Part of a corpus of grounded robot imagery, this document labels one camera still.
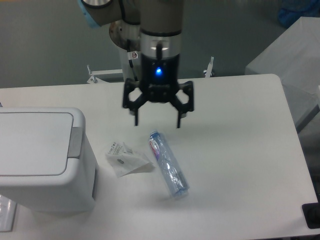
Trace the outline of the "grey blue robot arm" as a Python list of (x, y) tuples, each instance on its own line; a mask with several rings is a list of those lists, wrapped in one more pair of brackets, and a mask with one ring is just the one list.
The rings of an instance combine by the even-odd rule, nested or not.
[(123, 22), (126, 48), (139, 43), (141, 76), (124, 81), (122, 106), (139, 122), (146, 102), (170, 103), (177, 125), (194, 111), (192, 81), (178, 82), (184, 14), (183, 0), (80, 0), (78, 5), (91, 27)]

